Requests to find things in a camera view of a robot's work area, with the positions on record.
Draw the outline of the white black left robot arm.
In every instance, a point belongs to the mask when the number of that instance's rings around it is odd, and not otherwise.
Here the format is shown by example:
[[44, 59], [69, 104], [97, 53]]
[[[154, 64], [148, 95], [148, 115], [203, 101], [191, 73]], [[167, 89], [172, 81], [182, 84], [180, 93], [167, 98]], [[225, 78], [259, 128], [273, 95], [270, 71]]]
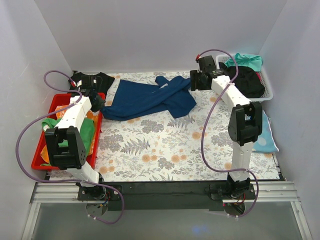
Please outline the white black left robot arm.
[[101, 200], [106, 196], [106, 187], [99, 183], [100, 174], [87, 162], [90, 148], [85, 146], [81, 137], [81, 130], [88, 119], [87, 113], [97, 112], [105, 104], [97, 92], [97, 86], [98, 80], [94, 76], [79, 80], [75, 90], [82, 95], [76, 92], [71, 94], [69, 108], [53, 128], [44, 131], [44, 137], [50, 164], [82, 181], [81, 186], [87, 187], [88, 182], [92, 182], [89, 194], [95, 200]]

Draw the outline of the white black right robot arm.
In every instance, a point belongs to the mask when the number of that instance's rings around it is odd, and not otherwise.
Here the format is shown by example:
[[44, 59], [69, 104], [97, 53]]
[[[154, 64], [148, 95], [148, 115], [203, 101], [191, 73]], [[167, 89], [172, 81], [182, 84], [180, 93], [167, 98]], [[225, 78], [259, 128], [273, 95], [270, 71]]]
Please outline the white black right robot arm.
[[263, 130], [262, 105], [245, 97], [235, 86], [235, 78], [218, 68], [212, 56], [198, 55], [195, 61], [199, 69], [190, 71], [191, 90], [213, 90], [230, 110], [227, 131], [233, 150], [225, 191], [230, 198], [237, 199], [250, 186], [251, 154]]

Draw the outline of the dark blue t shirt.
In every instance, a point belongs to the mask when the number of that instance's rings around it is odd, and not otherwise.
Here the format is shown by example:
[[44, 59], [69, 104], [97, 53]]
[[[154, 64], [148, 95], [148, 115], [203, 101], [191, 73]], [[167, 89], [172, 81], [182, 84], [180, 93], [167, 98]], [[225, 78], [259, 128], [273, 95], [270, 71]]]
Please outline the dark blue t shirt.
[[173, 118], [188, 115], [196, 106], [189, 92], [191, 80], [176, 76], [171, 80], [155, 78], [155, 85], [120, 80], [112, 105], [101, 113], [105, 119], [127, 121], [138, 117], [168, 111]]

